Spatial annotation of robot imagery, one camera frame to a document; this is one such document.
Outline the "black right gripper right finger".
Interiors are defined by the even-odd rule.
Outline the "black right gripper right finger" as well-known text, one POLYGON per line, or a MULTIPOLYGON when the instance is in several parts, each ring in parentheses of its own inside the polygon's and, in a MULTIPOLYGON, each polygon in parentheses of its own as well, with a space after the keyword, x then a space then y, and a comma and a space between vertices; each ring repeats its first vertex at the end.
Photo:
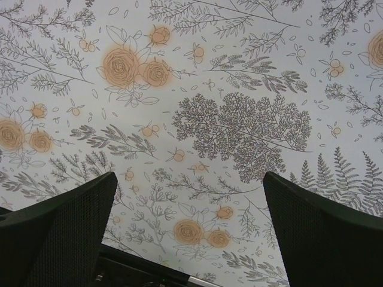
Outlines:
POLYGON ((290 286, 382 286, 382 218, 273 172, 263 187, 290 286))

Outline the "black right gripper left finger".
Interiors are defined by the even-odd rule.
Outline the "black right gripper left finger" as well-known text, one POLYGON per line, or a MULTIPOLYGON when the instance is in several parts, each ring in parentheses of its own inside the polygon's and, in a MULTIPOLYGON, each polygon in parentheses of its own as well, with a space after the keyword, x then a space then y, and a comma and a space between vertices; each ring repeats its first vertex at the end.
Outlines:
POLYGON ((1 286, 89 286, 116 190, 107 172, 26 208, 2 208, 1 286))

